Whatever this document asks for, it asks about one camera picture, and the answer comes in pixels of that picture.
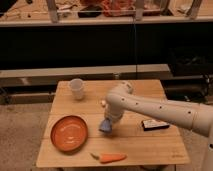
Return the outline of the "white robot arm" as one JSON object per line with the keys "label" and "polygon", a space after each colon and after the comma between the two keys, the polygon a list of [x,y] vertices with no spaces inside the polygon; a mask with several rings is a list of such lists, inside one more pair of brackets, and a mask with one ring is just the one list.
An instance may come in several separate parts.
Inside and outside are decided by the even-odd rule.
{"label": "white robot arm", "polygon": [[105,119],[99,126],[100,131],[111,132],[112,125],[123,117],[125,110],[191,130],[208,138],[202,171],[213,171],[213,106],[139,97],[132,92],[133,87],[127,81],[108,91],[105,98]]}

